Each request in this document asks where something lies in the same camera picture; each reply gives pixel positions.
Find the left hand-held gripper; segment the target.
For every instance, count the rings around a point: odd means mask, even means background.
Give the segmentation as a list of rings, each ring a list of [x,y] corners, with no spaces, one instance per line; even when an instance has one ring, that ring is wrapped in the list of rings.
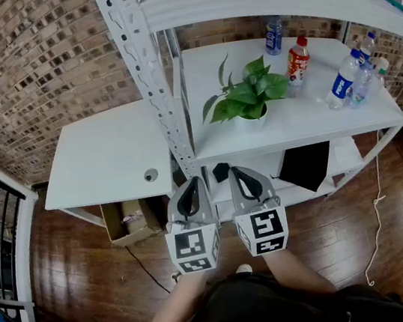
[[[212,270],[219,254],[219,224],[203,180],[191,178],[170,199],[165,239],[173,264],[181,274]]]

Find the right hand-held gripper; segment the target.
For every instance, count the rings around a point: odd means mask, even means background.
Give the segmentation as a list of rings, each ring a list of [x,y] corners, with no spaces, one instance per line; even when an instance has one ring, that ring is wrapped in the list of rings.
[[[235,212],[232,219],[251,255],[266,255],[287,246],[285,207],[269,178],[250,168],[231,167],[228,180]]]

